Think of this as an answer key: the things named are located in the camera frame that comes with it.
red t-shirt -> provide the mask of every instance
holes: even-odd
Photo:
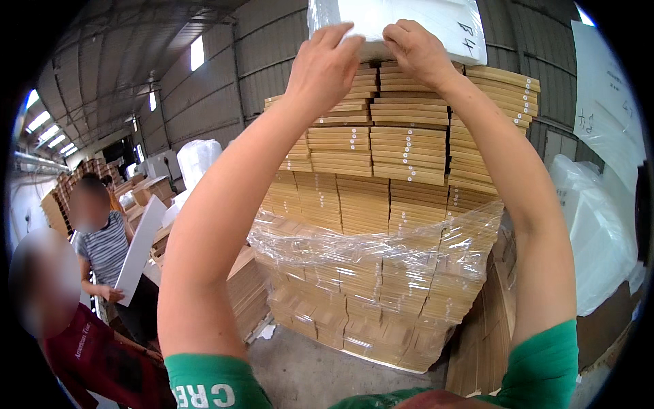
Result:
[[[61,334],[44,341],[44,349],[55,375],[84,409],[97,407],[87,390],[133,409],[176,407],[165,370],[116,341],[114,330],[84,304]]]

